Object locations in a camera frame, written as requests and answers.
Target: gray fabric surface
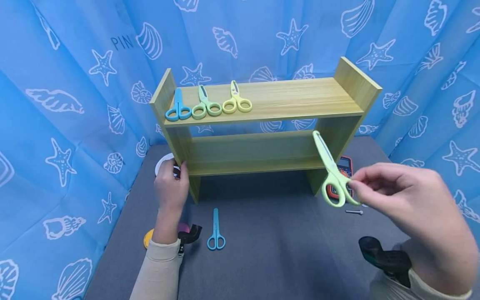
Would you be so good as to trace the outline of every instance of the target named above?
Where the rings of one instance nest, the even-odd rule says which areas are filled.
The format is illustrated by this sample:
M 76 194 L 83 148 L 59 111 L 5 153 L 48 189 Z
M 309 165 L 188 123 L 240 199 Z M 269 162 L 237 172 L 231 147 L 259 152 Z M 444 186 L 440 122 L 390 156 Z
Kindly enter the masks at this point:
M 157 212 L 153 181 L 168 146 L 153 146 L 139 171 L 86 300 L 128 299 L 144 259 L 143 236 Z M 346 156 L 354 170 L 388 161 L 370 137 L 355 137 Z M 226 246 L 207 249 L 213 208 L 219 209 Z M 359 238 L 378 238 L 383 247 L 407 239 L 376 211 L 346 204 L 329 207 L 312 195 L 303 171 L 204 177 L 200 202 L 191 199 L 184 222 L 203 226 L 186 247 L 179 299 L 367 299 L 376 269 L 362 257 Z

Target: blue curtain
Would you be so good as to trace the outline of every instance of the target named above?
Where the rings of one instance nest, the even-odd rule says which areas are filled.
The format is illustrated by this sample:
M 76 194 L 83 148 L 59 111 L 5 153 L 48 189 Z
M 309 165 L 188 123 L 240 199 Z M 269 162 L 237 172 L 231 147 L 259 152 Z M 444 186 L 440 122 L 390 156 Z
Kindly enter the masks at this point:
M 5 0 L 0 25 L 2 299 L 85 293 L 146 151 L 165 142 L 147 103 L 166 68 L 179 86 L 306 79 L 347 56 L 384 88 L 358 134 L 439 171 L 480 237 L 475 0 Z

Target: lower shelf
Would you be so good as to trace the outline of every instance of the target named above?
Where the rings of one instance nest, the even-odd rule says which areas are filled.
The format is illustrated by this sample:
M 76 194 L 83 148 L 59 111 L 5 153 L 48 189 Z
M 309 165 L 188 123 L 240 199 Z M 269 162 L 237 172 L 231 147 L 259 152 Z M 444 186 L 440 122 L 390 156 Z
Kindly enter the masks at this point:
M 323 168 L 312 131 L 193 138 L 191 176 Z

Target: metal screw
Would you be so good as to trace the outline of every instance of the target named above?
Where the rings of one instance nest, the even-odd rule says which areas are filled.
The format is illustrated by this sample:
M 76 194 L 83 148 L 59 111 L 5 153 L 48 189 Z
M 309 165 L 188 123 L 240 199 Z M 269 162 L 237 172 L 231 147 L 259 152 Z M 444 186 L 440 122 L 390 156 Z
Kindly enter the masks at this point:
M 357 215 L 363 215 L 363 210 L 346 210 L 345 211 L 347 214 L 357 214 Z

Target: human hand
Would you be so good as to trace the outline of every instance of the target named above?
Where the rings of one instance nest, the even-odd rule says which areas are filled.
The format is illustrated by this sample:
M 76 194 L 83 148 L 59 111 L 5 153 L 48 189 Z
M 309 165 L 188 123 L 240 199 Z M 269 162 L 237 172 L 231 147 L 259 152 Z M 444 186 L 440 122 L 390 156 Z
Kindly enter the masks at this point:
M 158 196 L 160 210 L 180 210 L 182 211 L 187 201 L 189 188 L 189 174 L 187 162 L 184 161 L 180 167 L 180 174 L 174 168 L 175 160 L 163 161 L 155 178 L 155 191 Z
M 388 216 L 412 238 L 402 249 L 427 284 L 445 293 L 471 288 L 478 248 L 437 172 L 378 163 L 360 169 L 349 185 L 362 203 Z
M 184 161 L 180 167 L 180 178 L 173 176 L 174 172 L 180 175 L 174 165 L 174 159 L 162 162 L 154 182 L 160 209 L 156 216 L 152 241 L 159 244 L 169 245 L 177 240 L 178 225 L 188 196 L 187 162 Z

